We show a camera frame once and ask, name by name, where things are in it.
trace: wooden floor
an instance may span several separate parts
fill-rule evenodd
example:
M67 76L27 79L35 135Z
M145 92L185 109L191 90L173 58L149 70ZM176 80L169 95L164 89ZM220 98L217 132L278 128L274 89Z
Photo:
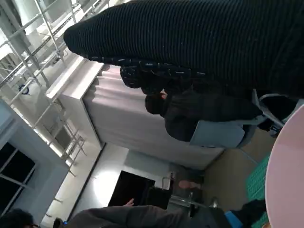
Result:
M267 132L257 130L243 149L260 162L271 152L274 142ZM247 202L246 178L255 166L240 150L226 150L206 170L204 198L209 202L216 196L224 210L240 208Z

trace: white curtain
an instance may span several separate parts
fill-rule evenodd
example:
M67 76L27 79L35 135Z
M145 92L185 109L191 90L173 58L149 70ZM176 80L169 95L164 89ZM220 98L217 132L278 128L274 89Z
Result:
M84 103L101 141L198 169L205 168L222 151L189 146L170 137L164 119L145 110L141 89L124 85L119 68L111 67L100 75L87 91Z

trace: table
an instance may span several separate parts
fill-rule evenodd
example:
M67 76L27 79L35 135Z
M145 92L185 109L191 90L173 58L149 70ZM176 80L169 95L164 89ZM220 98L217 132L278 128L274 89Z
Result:
M304 105L285 124L272 149L266 205L272 228L304 225Z

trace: gray jacket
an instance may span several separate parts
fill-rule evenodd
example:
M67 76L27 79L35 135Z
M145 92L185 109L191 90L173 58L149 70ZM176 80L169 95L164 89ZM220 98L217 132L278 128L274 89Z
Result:
M203 211L194 219L182 211L169 212L154 206L107 207L84 210L66 228L229 228L218 216Z

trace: black jacket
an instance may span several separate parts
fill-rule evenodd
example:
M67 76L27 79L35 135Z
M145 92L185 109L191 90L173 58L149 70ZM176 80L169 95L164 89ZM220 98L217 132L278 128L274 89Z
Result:
M64 40L90 60L187 83L304 96L302 0L134 0L73 25Z
M161 116L171 137L189 142L199 120L252 120L262 114L251 102L250 91L220 85L205 86L208 90L203 94L189 89L180 95L167 96Z

